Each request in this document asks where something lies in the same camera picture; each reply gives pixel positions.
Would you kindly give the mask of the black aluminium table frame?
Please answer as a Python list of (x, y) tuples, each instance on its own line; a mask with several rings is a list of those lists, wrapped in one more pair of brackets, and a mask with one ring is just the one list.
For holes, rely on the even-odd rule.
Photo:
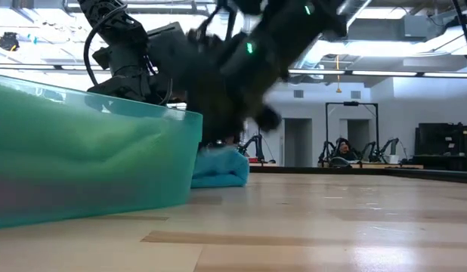
[(303, 175), (381, 175), (467, 184), (467, 172), (425, 170), (414, 168), (299, 168), (250, 166), (251, 173)]

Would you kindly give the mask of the silver smooth ventilation duct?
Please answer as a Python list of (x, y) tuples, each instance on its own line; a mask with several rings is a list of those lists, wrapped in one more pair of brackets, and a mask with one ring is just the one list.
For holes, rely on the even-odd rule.
[(372, 0), (346, 0), (344, 2), (340, 12), (346, 16), (348, 28), (371, 2)]

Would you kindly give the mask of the black shelf cabinet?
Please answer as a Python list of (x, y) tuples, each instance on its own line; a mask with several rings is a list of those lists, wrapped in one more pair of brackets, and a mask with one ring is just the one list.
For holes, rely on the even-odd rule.
[(467, 124), (419, 123), (413, 161), (426, 169), (467, 172)]

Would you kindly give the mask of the black ceiling fixture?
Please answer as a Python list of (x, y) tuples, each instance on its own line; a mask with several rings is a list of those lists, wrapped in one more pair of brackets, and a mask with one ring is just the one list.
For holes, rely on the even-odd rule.
[(17, 51), (20, 47), (16, 32), (4, 32), (0, 37), (0, 48), (6, 51)]

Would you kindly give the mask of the person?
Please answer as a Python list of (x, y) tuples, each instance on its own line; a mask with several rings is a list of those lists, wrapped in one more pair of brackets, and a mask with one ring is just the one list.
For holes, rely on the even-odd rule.
[(339, 138), (338, 150), (336, 152), (336, 155), (348, 161), (358, 160), (357, 154), (351, 150), (351, 145), (349, 141), (345, 138)]

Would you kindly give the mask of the black metal station frame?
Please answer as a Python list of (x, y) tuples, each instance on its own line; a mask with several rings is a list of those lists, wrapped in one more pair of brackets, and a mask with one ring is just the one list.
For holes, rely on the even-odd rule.
[[(379, 147), (379, 105), (377, 103), (361, 103), (357, 101), (345, 101), (345, 102), (326, 102), (325, 103), (325, 135), (326, 135), (326, 140), (329, 141), (329, 105), (342, 105), (344, 107), (359, 107), (360, 105), (363, 105), (365, 108), (368, 106), (373, 106), (375, 108), (375, 112), (372, 113), (375, 116), (375, 124), (376, 124), (376, 139), (374, 140), (376, 142), (376, 151), (380, 150)], [(338, 150), (338, 142), (336, 143), (336, 152)], [(352, 162), (349, 162), (346, 159), (343, 159), (342, 157), (337, 157), (336, 152), (334, 153), (333, 157), (331, 158), (329, 165), (332, 166), (332, 168), (350, 168), (350, 164)]]

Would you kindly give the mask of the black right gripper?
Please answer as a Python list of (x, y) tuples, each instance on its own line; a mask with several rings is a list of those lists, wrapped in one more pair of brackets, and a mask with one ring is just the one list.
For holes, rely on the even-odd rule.
[(213, 86), (188, 93), (187, 107), (203, 114), (202, 139), (199, 148), (221, 140), (227, 146), (238, 146), (244, 132), (243, 123), (253, 119), (262, 131), (273, 131), (280, 125), (280, 115), (263, 102), (263, 96), (271, 87), (260, 83), (264, 79), (253, 63), (240, 65), (235, 54), (248, 42), (247, 34), (240, 32), (222, 41), (209, 36), (200, 48), (217, 70), (233, 65), (233, 72), (212, 80)]

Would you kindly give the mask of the teal translucent plastic bin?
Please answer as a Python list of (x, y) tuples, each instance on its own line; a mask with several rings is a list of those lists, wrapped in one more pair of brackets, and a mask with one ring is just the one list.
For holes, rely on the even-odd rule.
[(203, 118), (0, 75), (0, 229), (185, 204)]

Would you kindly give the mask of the wooden background table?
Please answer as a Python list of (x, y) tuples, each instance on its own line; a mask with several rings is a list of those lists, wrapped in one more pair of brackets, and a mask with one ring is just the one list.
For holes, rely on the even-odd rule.
[[(351, 163), (352, 168), (370, 168), (370, 169), (384, 169), (384, 168), (406, 168), (406, 169), (424, 169), (423, 165), (411, 164), (383, 164), (383, 163)], [(317, 167), (332, 168), (328, 162), (318, 163)]]

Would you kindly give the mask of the ceiling light strip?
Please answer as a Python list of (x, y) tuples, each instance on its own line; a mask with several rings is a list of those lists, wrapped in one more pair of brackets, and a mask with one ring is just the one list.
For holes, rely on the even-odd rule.
[[(47, 64), (17, 64), (0, 63), (0, 70), (35, 70), (35, 71), (81, 71), (87, 69), (83, 65), (47, 65)], [(408, 72), (408, 71), (378, 71), (378, 70), (302, 70), (290, 69), (291, 75), (329, 75), (329, 76), (385, 76), (385, 77), (417, 77), (441, 79), (467, 79), (467, 73), (449, 72)]]

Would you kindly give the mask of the blue microfiber towel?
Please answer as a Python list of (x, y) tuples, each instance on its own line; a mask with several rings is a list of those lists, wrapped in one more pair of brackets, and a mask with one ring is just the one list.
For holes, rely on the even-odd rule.
[(234, 147), (203, 149), (196, 156), (192, 188), (245, 187), (249, 160)]

